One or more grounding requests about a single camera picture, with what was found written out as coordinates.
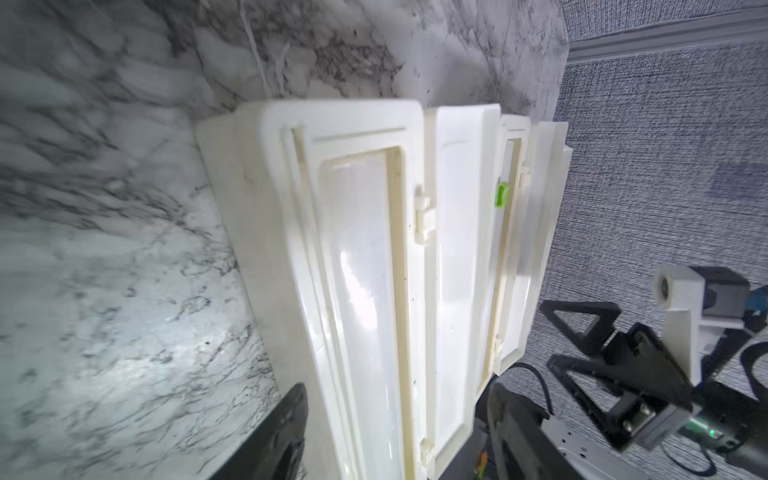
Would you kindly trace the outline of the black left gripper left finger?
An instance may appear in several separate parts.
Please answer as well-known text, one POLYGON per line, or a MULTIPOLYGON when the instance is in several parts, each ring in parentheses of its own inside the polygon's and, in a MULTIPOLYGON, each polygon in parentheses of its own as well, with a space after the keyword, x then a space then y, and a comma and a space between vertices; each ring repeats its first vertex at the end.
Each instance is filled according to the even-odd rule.
POLYGON ((296 479, 308 416, 306 387, 296 383, 210 479, 296 479))

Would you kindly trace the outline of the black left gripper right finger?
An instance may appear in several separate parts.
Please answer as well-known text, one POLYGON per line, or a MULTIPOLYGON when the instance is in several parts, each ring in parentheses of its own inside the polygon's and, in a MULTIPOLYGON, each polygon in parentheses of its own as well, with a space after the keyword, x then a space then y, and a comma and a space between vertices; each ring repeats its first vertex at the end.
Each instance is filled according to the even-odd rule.
POLYGON ((499 479, 581 479, 542 429, 545 411, 528 397, 492 383, 487 420, 499 479))

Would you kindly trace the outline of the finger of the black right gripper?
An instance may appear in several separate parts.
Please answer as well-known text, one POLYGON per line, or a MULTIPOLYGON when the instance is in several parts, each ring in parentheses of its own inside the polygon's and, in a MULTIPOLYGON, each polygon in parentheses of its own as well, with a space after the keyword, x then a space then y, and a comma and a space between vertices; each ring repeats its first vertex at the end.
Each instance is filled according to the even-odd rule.
POLYGON ((615 332, 614 322, 622 313, 612 302, 566 302, 544 300, 540 313, 582 354, 599 357, 615 332))
POLYGON ((635 432, 635 400, 621 406, 625 395, 636 395, 636 371, 626 365, 607 365, 566 355, 553 355, 549 371, 572 396, 600 432, 635 432), (610 408, 601 406, 592 390, 601 390, 616 399, 610 408))

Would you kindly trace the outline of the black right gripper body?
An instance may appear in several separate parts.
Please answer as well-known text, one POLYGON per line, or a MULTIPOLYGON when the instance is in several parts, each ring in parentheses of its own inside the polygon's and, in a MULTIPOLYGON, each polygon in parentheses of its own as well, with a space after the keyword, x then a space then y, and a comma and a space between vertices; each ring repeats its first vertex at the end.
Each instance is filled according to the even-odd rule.
POLYGON ((603 354, 603 388, 618 398, 605 437, 616 450, 660 446, 696 412, 693 387, 655 332, 641 323, 617 333, 603 354))

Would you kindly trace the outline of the white wrap dispenser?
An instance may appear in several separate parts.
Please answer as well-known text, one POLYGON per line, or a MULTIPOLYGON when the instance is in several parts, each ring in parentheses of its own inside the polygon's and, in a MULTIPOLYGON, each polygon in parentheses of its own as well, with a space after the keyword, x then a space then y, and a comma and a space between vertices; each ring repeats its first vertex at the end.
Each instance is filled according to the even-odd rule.
POLYGON ((501 117, 489 329, 478 392, 525 353, 573 154, 567 132, 566 122, 501 117))
POLYGON ((436 479, 473 429, 500 109, 253 102, 195 137, 317 479, 436 479))

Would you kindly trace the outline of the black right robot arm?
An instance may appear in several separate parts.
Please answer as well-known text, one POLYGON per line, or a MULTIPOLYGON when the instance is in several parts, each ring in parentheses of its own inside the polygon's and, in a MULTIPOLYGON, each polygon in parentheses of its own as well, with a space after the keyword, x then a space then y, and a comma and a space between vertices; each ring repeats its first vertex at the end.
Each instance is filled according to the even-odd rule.
POLYGON ((553 355, 548 369, 612 448, 653 450, 679 434, 704 454, 766 478, 767 389, 753 367, 767 345, 748 343, 764 317, 745 311, 745 327, 725 331, 694 384, 650 327, 615 329, 621 310, 614 303, 545 300, 539 310, 582 354, 553 355))

